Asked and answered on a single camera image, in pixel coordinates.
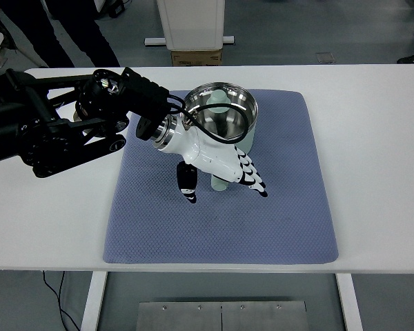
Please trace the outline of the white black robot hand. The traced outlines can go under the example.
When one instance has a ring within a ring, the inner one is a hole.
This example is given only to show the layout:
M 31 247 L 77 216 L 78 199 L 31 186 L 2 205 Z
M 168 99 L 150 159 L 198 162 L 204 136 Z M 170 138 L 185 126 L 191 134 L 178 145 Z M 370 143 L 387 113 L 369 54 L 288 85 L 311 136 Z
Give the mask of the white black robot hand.
M 183 161 L 177 165 L 177 183 L 186 199 L 195 203 L 197 172 L 211 174 L 229 183 L 238 183 L 267 197 L 262 181 L 251 158 L 233 144 L 220 143 L 199 128 L 185 130 L 178 123 L 175 128 L 161 133 L 154 146 L 164 152 L 178 154 Z

